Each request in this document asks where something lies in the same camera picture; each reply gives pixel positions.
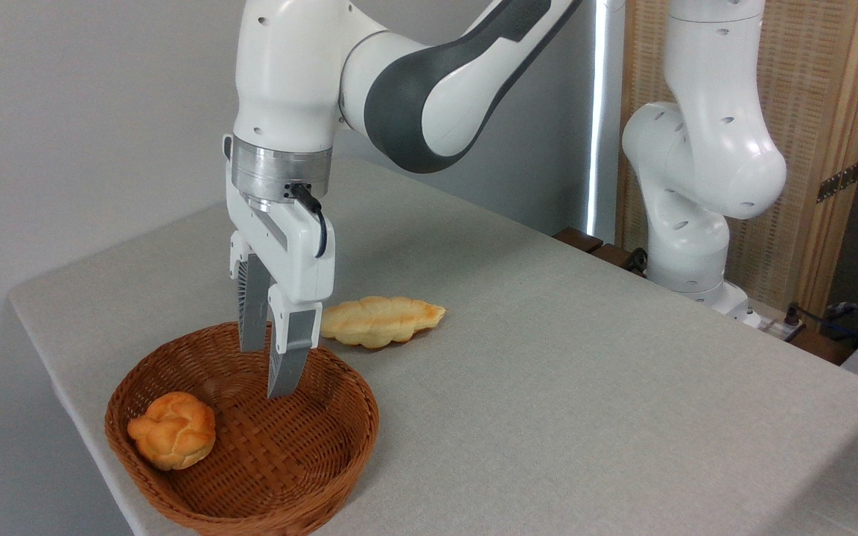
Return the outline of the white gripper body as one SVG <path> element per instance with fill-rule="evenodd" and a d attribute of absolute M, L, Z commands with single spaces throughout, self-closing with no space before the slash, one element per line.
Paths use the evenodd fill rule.
<path fill-rule="evenodd" d="M 322 214 L 331 150 L 289 153 L 225 135 L 226 206 L 292 302 L 323 302 L 333 292 L 336 233 Z"/>

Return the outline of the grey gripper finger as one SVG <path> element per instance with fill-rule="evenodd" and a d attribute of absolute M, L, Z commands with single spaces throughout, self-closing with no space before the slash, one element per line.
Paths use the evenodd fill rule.
<path fill-rule="evenodd" d="M 322 302 L 293 302 L 280 284 L 269 289 L 272 327 L 267 397 L 279 399 L 299 386 L 310 350 L 319 346 Z"/>
<path fill-rule="evenodd" d="M 242 352 L 263 351 L 271 275 L 239 231 L 229 245 L 229 277 L 236 283 L 239 346 Z"/>

